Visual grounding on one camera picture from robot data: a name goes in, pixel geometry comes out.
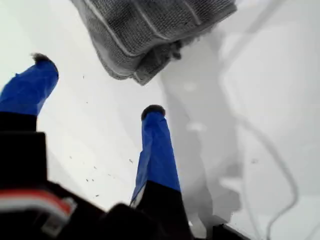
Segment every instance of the gray towel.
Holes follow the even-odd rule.
[[[141,85],[236,10],[234,0],[71,1],[107,72]]]

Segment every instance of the white floor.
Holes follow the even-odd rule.
[[[49,177],[108,210],[128,203],[140,114],[162,104],[193,232],[320,239],[318,0],[239,0],[239,11],[147,86],[111,79],[67,0],[0,0],[0,87],[47,54],[59,83],[38,121]]]

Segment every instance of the dirt speck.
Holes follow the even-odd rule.
[[[252,163],[252,164],[258,164],[258,163],[259,163],[259,160],[256,159],[256,158],[253,158],[253,159],[251,160],[251,163]]]

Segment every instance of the red stripe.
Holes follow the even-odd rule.
[[[67,215],[71,213],[71,206],[64,201],[62,201],[57,196],[53,195],[50,192],[45,190],[38,189],[7,189],[0,190],[0,199],[2,198],[25,198],[25,197],[33,197],[40,198],[45,200],[46,202],[50,202],[52,204],[57,205],[63,212]]]

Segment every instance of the blue tape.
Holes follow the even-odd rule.
[[[50,61],[41,61],[16,74],[2,90],[0,112],[37,116],[58,82]]]
[[[159,112],[148,113],[142,121],[142,152],[132,200],[147,181],[181,191],[170,131]]]

